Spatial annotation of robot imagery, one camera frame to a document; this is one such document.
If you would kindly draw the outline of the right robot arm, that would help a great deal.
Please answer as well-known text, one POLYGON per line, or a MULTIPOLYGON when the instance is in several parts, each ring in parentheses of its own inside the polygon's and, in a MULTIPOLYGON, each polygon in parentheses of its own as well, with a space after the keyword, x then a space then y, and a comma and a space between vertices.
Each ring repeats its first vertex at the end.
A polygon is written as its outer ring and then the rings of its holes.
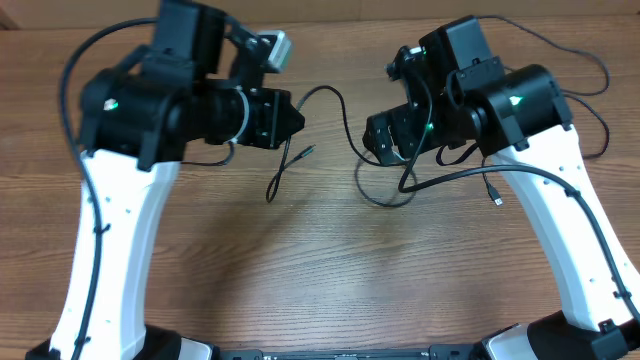
POLYGON ((501 174, 543 248, 560 311, 470 345, 432 346, 432 359, 619 359, 639 347, 639 273, 588 176, 569 101, 543 66, 495 56, 467 16, 401 48, 386 68, 404 105, 369 117, 365 148, 411 177, 430 150, 469 145, 501 174))

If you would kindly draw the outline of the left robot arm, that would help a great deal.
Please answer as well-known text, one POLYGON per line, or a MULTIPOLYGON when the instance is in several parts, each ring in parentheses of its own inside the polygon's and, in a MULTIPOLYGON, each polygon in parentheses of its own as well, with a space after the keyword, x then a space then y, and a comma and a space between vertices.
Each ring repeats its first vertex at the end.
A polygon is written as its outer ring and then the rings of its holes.
POLYGON ((148 325, 145 295, 160 218, 188 143, 275 150, 305 124, 291 95, 264 86, 293 44, 226 12, 165 1, 150 44, 83 88, 67 130, 82 176, 81 212, 64 309, 31 359, 217 359, 208 342, 148 325))

